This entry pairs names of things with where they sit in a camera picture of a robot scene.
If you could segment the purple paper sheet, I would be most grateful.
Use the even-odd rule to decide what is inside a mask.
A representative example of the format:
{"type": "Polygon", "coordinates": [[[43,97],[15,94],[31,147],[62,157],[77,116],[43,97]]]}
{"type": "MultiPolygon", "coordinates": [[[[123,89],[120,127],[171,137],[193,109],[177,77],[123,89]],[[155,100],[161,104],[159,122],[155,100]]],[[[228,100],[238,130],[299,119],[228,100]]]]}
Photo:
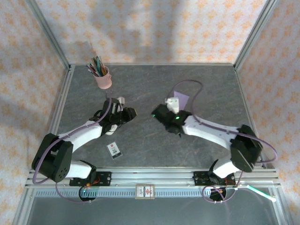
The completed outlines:
{"type": "Polygon", "coordinates": [[[179,98],[180,110],[184,110],[186,104],[188,103],[189,96],[185,95],[185,94],[182,94],[180,92],[174,91],[174,96],[173,97],[179,98]]]}

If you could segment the badge card in clear holder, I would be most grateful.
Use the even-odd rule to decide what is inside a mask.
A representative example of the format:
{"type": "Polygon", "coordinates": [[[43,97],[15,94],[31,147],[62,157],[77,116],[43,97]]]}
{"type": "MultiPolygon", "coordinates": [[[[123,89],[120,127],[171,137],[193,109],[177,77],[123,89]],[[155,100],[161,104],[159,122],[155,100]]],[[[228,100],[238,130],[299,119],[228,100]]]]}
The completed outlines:
{"type": "Polygon", "coordinates": [[[120,151],[116,142],[112,142],[112,143],[108,144],[106,147],[107,147],[113,160],[122,156],[122,152],[120,151]]]}

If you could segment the pink pen cup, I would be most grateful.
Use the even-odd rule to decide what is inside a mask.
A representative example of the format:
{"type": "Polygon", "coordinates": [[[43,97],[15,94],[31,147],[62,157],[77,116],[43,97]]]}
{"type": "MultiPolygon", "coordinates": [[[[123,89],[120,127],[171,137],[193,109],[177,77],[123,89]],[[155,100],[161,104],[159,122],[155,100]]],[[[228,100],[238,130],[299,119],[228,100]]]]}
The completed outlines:
{"type": "Polygon", "coordinates": [[[106,75],[102,77],[94,76],[97,85],[100,89],[106,90],[112,86],[112,76],[109,72],[109,68],[105,66],[106,75]]]}

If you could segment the teal pen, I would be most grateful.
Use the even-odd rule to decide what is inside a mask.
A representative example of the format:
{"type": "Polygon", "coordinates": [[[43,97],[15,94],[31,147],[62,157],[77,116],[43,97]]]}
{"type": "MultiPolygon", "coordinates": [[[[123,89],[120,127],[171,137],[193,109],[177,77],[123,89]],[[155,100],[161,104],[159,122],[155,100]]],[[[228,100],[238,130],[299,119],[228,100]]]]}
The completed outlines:
{"type": "Polygon", "coordinates": [[[101,71],[101,76],[104,76],[105,75],[105,67],[103,66],[103,63],[99,56],[97,56],[97,63],[98,63],[99,71],[101,71]]]}

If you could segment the red pen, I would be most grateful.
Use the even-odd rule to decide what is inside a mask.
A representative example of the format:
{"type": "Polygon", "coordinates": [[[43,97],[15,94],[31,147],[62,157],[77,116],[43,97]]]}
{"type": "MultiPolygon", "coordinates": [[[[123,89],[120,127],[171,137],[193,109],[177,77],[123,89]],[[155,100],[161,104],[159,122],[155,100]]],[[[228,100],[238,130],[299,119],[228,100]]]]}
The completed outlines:
{"type": "Polygon", "coordinates": [[[91,64],[87,64],[86,66],[87,66],[88,70],[94,74],[94,76],[98,76],[97,71],[94,69],[94,67],[91,64]]]}

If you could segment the small box with red label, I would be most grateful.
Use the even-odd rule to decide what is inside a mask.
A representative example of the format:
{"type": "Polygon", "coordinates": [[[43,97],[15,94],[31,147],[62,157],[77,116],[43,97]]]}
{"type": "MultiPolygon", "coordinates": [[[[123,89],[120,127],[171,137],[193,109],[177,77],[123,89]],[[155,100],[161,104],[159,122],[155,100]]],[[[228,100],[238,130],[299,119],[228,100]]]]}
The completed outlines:
{"type": "Polygon", "coordinates": [[[151,184],[136,185],[135,199],[155,199],[155,186],[151,184]]]}

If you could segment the green and white swab stick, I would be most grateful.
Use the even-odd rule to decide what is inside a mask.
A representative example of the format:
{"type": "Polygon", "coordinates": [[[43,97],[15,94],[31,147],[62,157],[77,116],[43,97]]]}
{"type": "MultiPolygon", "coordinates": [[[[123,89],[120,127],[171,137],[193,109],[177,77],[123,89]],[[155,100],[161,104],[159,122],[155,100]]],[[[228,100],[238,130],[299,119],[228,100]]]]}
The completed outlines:
{"type": "Polygon", "coordinates": [[[256,187],[251,186],[251,185],[247,185],[246,188],[248,190],[250,190],[250,191],[258,194],[259,196],[264,197],[264,198],[270,200],[273,203],[275,203],[277,201],[276,197],[273,194],[271,194],[270,192],[267,193],[267,191],[262,191],[262,190],[260,190],[260,189],[258,189],[256,187]]]}

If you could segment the aluminium table edge rail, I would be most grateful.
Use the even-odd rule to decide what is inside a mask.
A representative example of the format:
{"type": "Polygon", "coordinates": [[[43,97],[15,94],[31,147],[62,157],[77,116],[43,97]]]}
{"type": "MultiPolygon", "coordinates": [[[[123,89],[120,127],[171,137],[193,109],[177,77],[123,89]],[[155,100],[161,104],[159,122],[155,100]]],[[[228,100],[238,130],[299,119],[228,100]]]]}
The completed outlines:
{"type": "Polygon", "coordinates": [[[230,66],[232,63],[105,63],[105,66],[230,66]]]}
{"type": "Polygon", "coordinates": [[[74,74],[75,70],[75,64],[71,64],[69,68],[66,70],[66,73],[63,77],[62,84],[61,84],[61,89],[59,91],[56,103],[55,103],[55,108],[52,113],[51,117],[51,122],[49,126],[48,133],[52,134],[57,134],[59,124],[60,124],[60,119],[63,113],[64,105],[67,99],[68,95],[68,90],[72,81],[72,77],[74,74]]]}
{"type": "Polygon", "coordinates": [[[247,120],[248,120],[248,125],[241,125],[241,127],[238,128],[238,132],[242,134],[242,136],[238,137],[238,140],[246,141],[241,153],[246,154],[245,156],[246,160],[248,160],[249,163],[253,164],[252,167],[254,167],[254,165],[256,164],[261,164],[261,167],[265,168],[265,162],[263,161],[263,157],[262,157],[263,146],[258,141],[258,137],[255,135],[254,126],[251,121],[250,112],[246,103],[246,96],[243,93],[241,81],[239,79],[238,73],[236,70],[234,72],[241,92],[241,96],[242,96],[242,100],[244,103],[244,107],[247,114],[247,120]]]}

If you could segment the wide aluminium base rail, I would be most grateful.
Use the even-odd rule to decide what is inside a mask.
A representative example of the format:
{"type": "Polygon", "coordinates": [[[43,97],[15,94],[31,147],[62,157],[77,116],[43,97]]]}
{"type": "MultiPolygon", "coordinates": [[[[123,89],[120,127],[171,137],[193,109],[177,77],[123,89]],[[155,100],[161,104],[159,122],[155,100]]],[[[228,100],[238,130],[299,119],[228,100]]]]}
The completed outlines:
{"type": "MultiPolygon", "coordinates": [[[[194,171],[208,171],[197,167],[106,167],[98,168],[100,172],[111,172],[112,187],[134,187],[141,184],[152,184],[157,188],[182,188],[195,186],[194,171]]],[[[251,185],[255,188],[280,187],[276,169],[256,167],[252,172],[235,172],[238,187],[251,185]]]]}

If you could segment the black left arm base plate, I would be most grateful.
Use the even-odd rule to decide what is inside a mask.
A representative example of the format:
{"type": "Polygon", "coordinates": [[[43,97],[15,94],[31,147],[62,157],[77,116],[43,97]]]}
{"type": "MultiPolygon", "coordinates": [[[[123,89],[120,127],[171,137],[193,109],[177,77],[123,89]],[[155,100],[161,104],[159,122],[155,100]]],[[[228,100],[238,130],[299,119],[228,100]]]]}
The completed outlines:
{"type": "Polygon", "coordinates": [[[111,172],[93,171],[87,178],[73,178],[69,185],[72,187],[107,187],[111,183],[111,172]]]}

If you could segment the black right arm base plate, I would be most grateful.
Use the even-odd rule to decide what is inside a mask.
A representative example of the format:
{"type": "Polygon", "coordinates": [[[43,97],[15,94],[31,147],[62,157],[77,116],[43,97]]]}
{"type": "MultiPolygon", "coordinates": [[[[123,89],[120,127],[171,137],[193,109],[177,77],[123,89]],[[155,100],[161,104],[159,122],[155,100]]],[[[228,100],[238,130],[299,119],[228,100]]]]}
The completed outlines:
{"type": "Polygon", "coordinates": [[[227,186],[236,185],[235,176],[233,173],[225,178],[220,178],[209,171],[194,171],[193,180],[195,186],[227,186]]]}

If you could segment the aluminium frame post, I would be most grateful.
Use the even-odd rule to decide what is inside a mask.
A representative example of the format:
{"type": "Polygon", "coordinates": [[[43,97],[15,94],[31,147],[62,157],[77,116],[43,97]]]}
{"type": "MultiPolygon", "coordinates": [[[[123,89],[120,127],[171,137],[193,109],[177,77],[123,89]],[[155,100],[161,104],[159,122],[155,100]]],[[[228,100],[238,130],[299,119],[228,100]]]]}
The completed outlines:
{"type": "Polygon", "coordinates": [[[63,64],[64,68],[69,70],[70,63],[68,62],[57,38],[55,37],[54,33],[52,32],[50,25],[47,22],[43,12],[41,11],[40,7],[38,6],[38,3],[36,2],[36,0],[25,0],[25,2],[27,3],[30,10],[32,11],[34,17],[36,18],[37,22],[39,23],[40,27],[42,28],[42,31],[44,32],[47,39],[49,40],[51,47],[57,54],[59,60],[63,64]]]}
{"type": "Polygon", "coordinates": [[[239,71],[246,60],[247,56],[250,54],[252,47],[254,46],[255,42],[259,38],[265,24],[267,23],[269,17],[271,16],[274,8],[277,5],[279,0],[266,0],[265,5],[263,6],[251,32],[246,39],[233,67],[235,71],[239,71]]]}

